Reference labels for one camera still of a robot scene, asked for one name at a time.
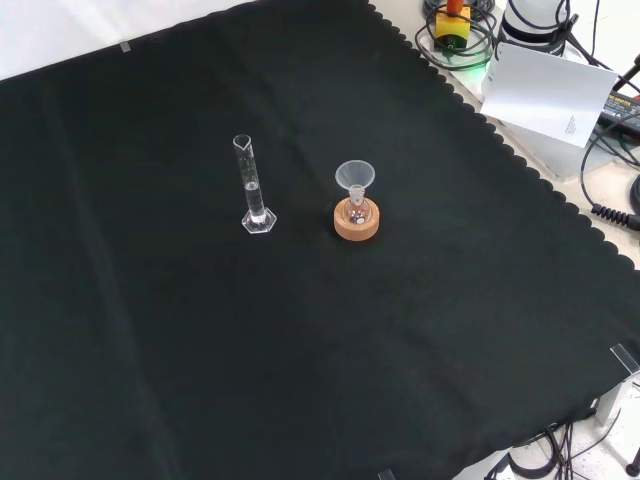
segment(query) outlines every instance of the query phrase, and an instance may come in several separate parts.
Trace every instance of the white paper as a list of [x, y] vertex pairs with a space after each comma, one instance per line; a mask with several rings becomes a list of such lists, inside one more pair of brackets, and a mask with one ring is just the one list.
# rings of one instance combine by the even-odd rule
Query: white paper
[[508, 43], [497, 54], [481, 113], [584, 147], [616, 74]]

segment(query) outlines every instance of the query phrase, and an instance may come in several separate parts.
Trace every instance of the metal clip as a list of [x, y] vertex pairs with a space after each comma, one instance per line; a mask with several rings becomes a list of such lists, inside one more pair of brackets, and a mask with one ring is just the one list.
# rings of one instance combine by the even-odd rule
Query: metal clip
[[380, 472], [378, 474], [378, 478], [380, 480], [396, 480], [396, 478], [393, 476], [393, 473], [391, 472], [391, 469], [387, 468], [384, 472]]
[[627, 352], [621, 344], [618, 344], [615, 347], [611, 347], [611, 351], [616, 356], [616, 358], [620, 360], [620, 363], [624, 365], [624, 368], [626, 368], [631, 375], [634, 375], [640, 371], [640, 366], [638, 365], [638, 363], [633, 359], [631, 355], [629, 355], [629, 352]]

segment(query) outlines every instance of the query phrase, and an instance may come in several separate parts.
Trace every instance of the black cloth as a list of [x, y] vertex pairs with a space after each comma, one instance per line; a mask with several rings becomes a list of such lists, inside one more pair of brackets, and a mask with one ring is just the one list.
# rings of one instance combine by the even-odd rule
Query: black cloth
[[131, 46], [0, 85], [1, 478], [450, 480], [624, 378], [631, 262], [365, 2]]

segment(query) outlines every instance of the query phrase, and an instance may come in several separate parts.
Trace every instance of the black cable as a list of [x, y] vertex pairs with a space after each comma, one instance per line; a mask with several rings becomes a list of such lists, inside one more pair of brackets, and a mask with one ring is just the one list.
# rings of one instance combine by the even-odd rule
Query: black cable
[[570, 459], [573, 460], [575, 458], [578, 458], [580, 455], [584, 455], [585, 453], [587, 453], [589, 450], [593, 449], [594, 447], [596, 447], [597, 445], [600, 445], [602, 442], [604, 442], [604, 440], [609, 436], [609, 434], [611, 433], [611, 430], [613, 430], [613, 427], [615, 427], [616, 423], [618, 422], [618, 419], [620, 418], [620, 413], [622, 413], [622, 409], [618, 410], [618, 414], [616, 415], [615, 420], [613, 421], [613, 423], [611, 424], [611, 426], [609, 427], [609, 429], [607, 430], [607, 433], [605, 433], [602, 438], [600, 440], [598, 440], [596, 443], [594, 443], [593, 445], [591, 445], [588, 448], [585, 448], [584, 450], [582, 450], [579, 453], [576, 453], [575, 455], [571, 456]]
[[600, 12], [600, 0], [596, 2], [596, 15], [593, 19], [593, 42], [591, 43], [591, 56], [596, 54], [596, 35], [598, 34], [598, 13]]
[[582, 159], [582, 164], [580, 165], [580, 187], [582, 188], [582, 193], [584, 194], [585, 198], [592, 206], [591, 213], [598, 215], [599, 217], [602, 217], [605, 220], [608, 220], [612, 223], [616, 223], [618, 225], [627, 227], [631, 230], [640, 231], [640, 215], [633, 215], [633, 214], [620, 212], [618, 210], [613, 210], [611, 208], [607, 208], [603, 205], [595, 203], [589, 196], [589, 193], [587, 192], [587, 187], [584, 183], [584, 167], [587, 164], [587, 159], [589, 158], [589, 154], [591, 153], [591, 150], [593, 150], [593, 147], [598, 143], [598, 141], [602, 140], [603, 135], [610, 132], [612, 129], [626, 122], [627, 120], [630, 120], [636, 117], [640, 117], [640, 112], [634, 113], [632, 115], [627, 115], [626, 117], [621, 118], [617, 122], [612, 123], [601, 132], [596, 133], [596, 138], [591, 141], [591, 145], [589, 145], [589, 148], [587, 149], [584, 155], [584, 158]]
[[544, 436], [549, 441], [552, 452], [551, 458], [549, 459], [547, 464], [543, 465], [540, 468], [524, 468], [518, 465], [513, 459], [513, 456], [509, 454], [509, 466], [511, 467], [511, 470], [513, 470], [513, 473], [524, 478], [536, 480], [544, 478], [551, 472], [553, 472], [553, 469], [556, 468], [556, 465], [558, 465], [558, 462], [560, 461], [558, 442], [556, 441], [556, 437], [554, 436], [553, 431], [550, 428], [547, 428], [545, 430]]
[[632, 158], [627, 158], [625, 157], [623, 154], [621, 154], [618, 150], [616, 150], [613, 145], [611, 145], [608, 141], [606, 141], [604, 138], [600, 139], [600, 143], [596, 144], [596, 147], [598, 147], [600, 150], [604, 150], [605, 152], [607, 152], [609, 155], [613, 155], [617, 158], [619, 158], [620, 160], [622, 160], [624, 163], [626, 163], [627, 165], [629, 165], [630, 167], [640, 167], [640, 163], [636, 163], [636, 159], [633, 155], [631, 155]]
[[[497, 39], [493, 35], [493, 29], [498, 23], [498, 19], [491, 13], [495, 7], [495, 0], [475, 0], [474, 3], [465, 3], [465, 7], [471, 7], [471, 18], [464, 17], [460, 14], [452, 14], [446, 11], [446, 7], [440, 5], [437, 0], [424, 0], [423, 1], [423, 13], [425, 15], [426, 24], [420, 30], [416, 32], [415, 44], [420, 53], [434, 65], [450, 71], [466, 70], [469, 68], [475, 68], [478, 66], [486, 65], [491, 60], [493, 49], [497, 44]], [[436, 38], [432, 25], [435, 24], [438, 13], [444, 13], [450, 17], [461, 18], [464, 21], [471, 24], [471, 30], [474, 32], [480, 32], [480, 40], [469, 47], [453, 48], [450, 45], [445, 45], [439, 39]], [[444, 49], [445, 56], [458, 56], [458, 57], [476, 57], [484, 54], [484, 58], [479, 62], [472, 62], [465, 65], [447, 65], [442, 63], [433, 53], [425, 49], [420, 42], [420, 34], [427, 31], [433, 45]], [[485, 44], [481, 50], [475, 50], [479, 45]]]
[[587, 149], [587, 151], [586, 151], [586, 153], [584, 155], [584, 158], [582, 159], [582, 165], [580, 165], [580, 186], [582, 187], [582, 193], [584, 194], [585, 198], [587, 199], [587, 201], [592, 206], [595, 206], [596, 203], [589, 196], [589, 193], [587, 192], [587, 188], [586, 188], [586, 186], [584, 184], [584, 167], [587, 164], [587, 159], [589, 158], [589, 154], [591, 153], [591, 150], [593, 150], [593, 147], [596, 145], [596, 143], [598, 143], [598, 141], [601, 141], [602, 137], [606, 133], [610, 132], [615, 127], [617, 127], [618, 125], [626, 122], [627, 120], [631, 120], [632, 118], [636, 118], [636, 117], [640, 117], [640, 113], [634, 113], [634, 114], [631, 114], [631, 115], [627, 115], [626, 117], [623, 117], [622, 119], [618, 120], [617, 122], [612, 123], [607, 128], [602, 130], [601, 132], [596, 133], [595, 134], [596, 138], [591, 141], [591, 145], [589, 145], [589, 148]]
[[631, 159], [631, 161], [633, 162], [634, 165], [636, 166], [640, 166], [640, 162], [638, 162], [638, 159], [635, 157], [635, 155], [631, 152], [631, 150], [629, 149], [629, 147], [627, 146], [626, 143], [624, 143], [624, 137], [622, 136], [622, 133], [618, 133], [618, 143], [620, 144], [620, 146], [622, 147], [622, 149], [625, 151], [625, 153], [627, 155], [629, 155], [629, 158]]
[[[608, 67], [607, 65], [605, 65], [604, 63], [602, 63], [600, 60], [598, 60], [597, 58], [595, 58], [593, 55], [590, 55], [589, 52], [587, 52], [584, 47], [580, 44], [580, 42], [578, 41], [578, 39], [575, 37], [575, 35], [573, 33], [569, 33], [569, 35], [567, 36], [567, 41], [573, 45], [581, 54], [582, 56], [587, 60], [587, 62], [589, 62], [590, 65], [594, 65], [596, 67], [602, 67], [606, 70], [611, 70], [610, 67]], [[640, 88], [638, 88], [637, 86], [635, 86], [633, 83], [631, 83], [629, 80], [627, 80], [626, 78], [624, 78], [622, 75], [617, 75], [618, 79], [625, 83], [626, 85], [629, 85], [631, 88], [633, 88], [636, 92], [640, 93]]]

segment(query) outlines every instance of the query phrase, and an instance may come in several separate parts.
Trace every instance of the liquid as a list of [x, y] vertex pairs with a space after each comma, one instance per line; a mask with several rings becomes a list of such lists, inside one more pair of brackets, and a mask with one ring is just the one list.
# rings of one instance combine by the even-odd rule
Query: liquid
[[262, 192], [258, 182], [247, 182], [244, 186], [244, 193], [247, 196], [247, 204], [251, 212], [251, 221], [263, 223], [266, 219], [264, 213], [264, 203], [262, 203]]

